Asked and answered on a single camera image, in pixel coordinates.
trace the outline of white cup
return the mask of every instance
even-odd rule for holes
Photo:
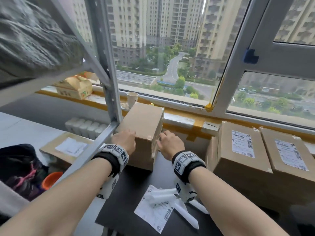
[[[127,93],[127,102],[128,102],[128,107],[129,109],[132,108],[132,106],[138,102],[138,93],[134,93],[134,92],[129,92]]]

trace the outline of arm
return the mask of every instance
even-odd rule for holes
[[[184,143],[169,131],[160,134],[158,146],[167,160],[185,150]],[[204,167],[193,169],[189,182],[224,236],[288,236],[260,208]]]
[[[112,142],[130,155],[136,147],[135,134],[122,131],[112,137]],[[72,235],[111,171],[109,161],[93,159],[30,202],[0,227],[0,235]]]

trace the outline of orange object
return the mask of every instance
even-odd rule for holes
[[[49,190],[54,183],[62,176],[63,172],[54,172],[49,174],[43,181],[42,181],[42,188],[44,190]]]

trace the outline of hand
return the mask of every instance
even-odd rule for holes
[[[183,141],[174,133],[165,131],[161,132],[159,136],[161,140],[157,140],[157,145],[165,159],[171,161],[177,152],[185,150]]]
[[[135,131],[123,130],[112,136],[112,143],[122,146],[131,155],[136,150],[135,137]]]

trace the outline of blue window latch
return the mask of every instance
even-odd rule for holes
[[[243,62],[247,64],[257,64],[259,56],[255,56],[254,49],[246,49]]]

